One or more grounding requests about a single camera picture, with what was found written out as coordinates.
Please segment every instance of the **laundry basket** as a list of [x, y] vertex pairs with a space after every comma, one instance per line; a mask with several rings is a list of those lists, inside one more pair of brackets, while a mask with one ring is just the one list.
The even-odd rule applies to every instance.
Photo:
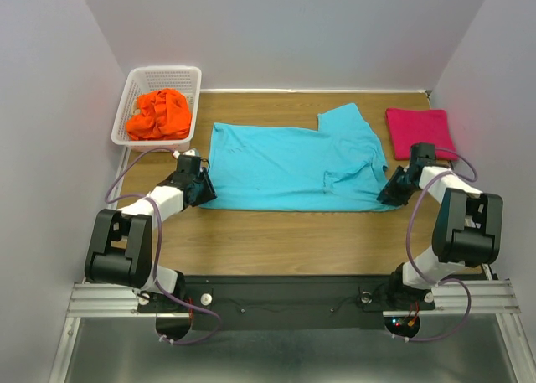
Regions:
[[[125, 125], [132, 116], [132, 106], [137, 97], [151, 91], [174, 88], [186, 97], [188, 109], [192, 112], [192, 124], [188, 137], [183, 140], [134, 141], [126, 133]], [[138, 67], [130, 72], [119, 102], [111, 140], [132, 150], [147, 151], [155, 147], [169, 147], [180, 152], [188, 151], [198, 117], [201, 70], [192, 66], [148, 66]]]

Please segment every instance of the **wooden table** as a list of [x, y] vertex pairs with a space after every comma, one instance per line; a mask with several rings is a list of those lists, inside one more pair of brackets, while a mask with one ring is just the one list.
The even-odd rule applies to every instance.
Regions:
[[[357, 103], [379, 136], [389, 163], [399, 163], [385, 125], [391, 106], [424, 110], [425, 94], [202, 94], [192, 148], [209, 155], [215, 122], [317, 129], [317, 114]], [[130, 160], [137, 153], [132, 153]], [[126, 176], [122, 193], [147, 193], [175, 167], [168, 153], [148, 154]], [[161, 265], [185, 274], [289, 275], [391, 273], [406, 261], [410, 205], [386, 213], [289, 213], [189, 208], [164, 224]], [[430, 244], [439, 205], [427, 197], [417, 217], [412, 245]]]

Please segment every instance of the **metal frame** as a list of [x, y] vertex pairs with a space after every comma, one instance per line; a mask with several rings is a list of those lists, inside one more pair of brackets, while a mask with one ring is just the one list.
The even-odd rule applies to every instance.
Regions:
[[[121, 164], [117, 169], [119, 175], [127, 166], [130, 148], [124, 148]], [[112, 197], [121, 192], [122, 182], [118, 183]], [[488, 281], [466, 282], [472, 293], [472, 313], [495, 313], [504, 339], [514, 374], [519, 383], [536, 382], [536, 364], [527, 337], [523, 331], [520, 309], [510, 281], [493, 280], [489, 266], [484, 266]], [[432, 289], [436, 310], [423, 311], [423, 314], [461, 314], [466, 310], [465, 292], [456, 285], [445, 285]], [[117, 317], [154, 317], [142, 315], [137, 311], [137, 297], [128, 287], [108, 284], [75, 284], [71, 294], [64, 329], [54, 359], [49, 383], [64, 383], [69, 370], [70, 360], [75, 347], [76, 336], [82, 318], [117, 318]], [[385, 316], [405, 313], [384, 312]], [[187, 313], [159, 314], [159, 317], [187, 318]]]

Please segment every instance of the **screw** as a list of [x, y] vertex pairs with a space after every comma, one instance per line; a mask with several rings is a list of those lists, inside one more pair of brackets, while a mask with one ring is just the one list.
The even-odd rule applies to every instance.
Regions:
[[212, 295], [209, 293], [204, 293], [201, 295], [201, 304], [203, 306], [209, 306], [212, 303]]
[[370, 292], [364, 291], [361, 294], [361, 302], [363, 302], [366, 305], [372, 302], [372, 295], [370, 294]]
[[140, 306], [147, 305], [149, 303], [149, 299], [150, 297], [147, 294], [137, 296], [137, 302], [140, 304]]

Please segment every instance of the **orange cloth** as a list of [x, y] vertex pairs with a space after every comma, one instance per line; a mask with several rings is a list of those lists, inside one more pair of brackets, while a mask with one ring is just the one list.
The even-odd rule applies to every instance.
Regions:
[[184, 96], [165, 88], [138, 96], [141, 113], [126, 121], [132, 140], [182, 140], [190, 133], [192, 113]]

